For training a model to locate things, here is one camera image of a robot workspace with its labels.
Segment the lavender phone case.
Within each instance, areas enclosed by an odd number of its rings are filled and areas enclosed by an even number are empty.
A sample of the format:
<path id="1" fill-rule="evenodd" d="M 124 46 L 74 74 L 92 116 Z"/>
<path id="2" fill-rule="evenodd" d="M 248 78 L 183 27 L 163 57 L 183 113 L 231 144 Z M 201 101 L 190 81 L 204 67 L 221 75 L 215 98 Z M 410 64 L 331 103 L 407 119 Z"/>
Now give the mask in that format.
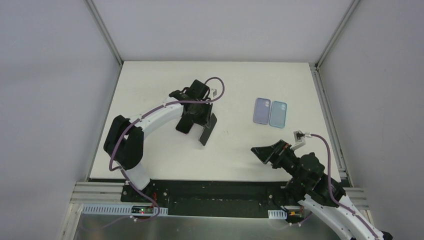
<path id="1" fill-rule="evenodd" d="M 258 97 L 255 100 L 253 119 L 256 124 L 268 125 L 270 120 L 271 101 L 267 98 Z"/>

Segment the black phone purple frame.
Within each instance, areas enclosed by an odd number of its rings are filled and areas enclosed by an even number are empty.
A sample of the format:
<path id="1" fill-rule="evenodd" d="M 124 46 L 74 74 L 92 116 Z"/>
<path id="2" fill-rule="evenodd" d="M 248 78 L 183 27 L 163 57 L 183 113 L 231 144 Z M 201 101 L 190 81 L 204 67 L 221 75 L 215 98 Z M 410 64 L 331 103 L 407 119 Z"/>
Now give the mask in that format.
<path id="1" fill-rule="evenodd" d="M 191 118 L 182 117 L 179 120 L 178 124 L 176 125 L 175 129 L 178 132 L 187 135 L 190 132 L 190 130 L 192 129 L 193 125 L 194 125 L 194 122 Z"/>

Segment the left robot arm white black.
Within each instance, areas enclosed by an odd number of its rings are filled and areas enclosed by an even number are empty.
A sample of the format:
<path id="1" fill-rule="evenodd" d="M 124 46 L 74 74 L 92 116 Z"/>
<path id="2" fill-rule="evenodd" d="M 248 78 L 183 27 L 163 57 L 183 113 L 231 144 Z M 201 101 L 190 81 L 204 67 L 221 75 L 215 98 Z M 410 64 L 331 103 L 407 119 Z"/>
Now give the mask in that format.
<path id="1" fill-rule="evenodd" d="M 203 128 L 199 142 L 205 146 L 217 123 L 212 113 L 211 88 L 195 79 L 182 90 L 171 92 L 158 107 L 134 117 L 116 116 L 109 128 L 103 150 L 110 157 L 110 164 L 117 163 L 125 179 L 133 184 L 133 195 L 140 202 L 152 198 L 153 189 L 148 185 L 150 177 L 142 166 L 144 141 L 155 130 L 178 119 L 175 129 L 188 134 L 194 125 Z"/>

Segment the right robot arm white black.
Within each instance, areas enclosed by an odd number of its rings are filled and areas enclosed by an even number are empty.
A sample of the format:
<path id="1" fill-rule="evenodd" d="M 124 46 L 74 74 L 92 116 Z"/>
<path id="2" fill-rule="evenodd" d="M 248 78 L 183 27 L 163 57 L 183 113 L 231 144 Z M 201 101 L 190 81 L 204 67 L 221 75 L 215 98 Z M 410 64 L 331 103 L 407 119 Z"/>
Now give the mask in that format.
<path id="1" fill-rule="evenodd" d="M 342 240 L 391 240 L 393 236 L 378 230 L 356 208 L 339 182 L 325 173 L 315 153 L 296 156 L 306 144 L 300 138 L 294 145 L 284 140 L 269 146 L 252 147 L 251 152 L 273 169 L 284 169 L 291 175 L 283 189 L 284 200 L 300 204 L 326 223 Z"/>

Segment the black phone light blue case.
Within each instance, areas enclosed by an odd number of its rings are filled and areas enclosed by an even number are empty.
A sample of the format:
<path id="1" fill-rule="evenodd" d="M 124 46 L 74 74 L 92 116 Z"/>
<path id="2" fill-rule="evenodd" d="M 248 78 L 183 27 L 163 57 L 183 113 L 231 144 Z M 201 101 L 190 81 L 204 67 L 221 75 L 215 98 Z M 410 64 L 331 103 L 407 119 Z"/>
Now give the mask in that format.
<path id="1" fill-rule="evenodd" d="M 209 124 L 203 128 L 203 131 L 199 137 L 199 142 L 205 146 L 217 124 L 217 117 L 214 113 L 211 114 L 209 119 Z"/>

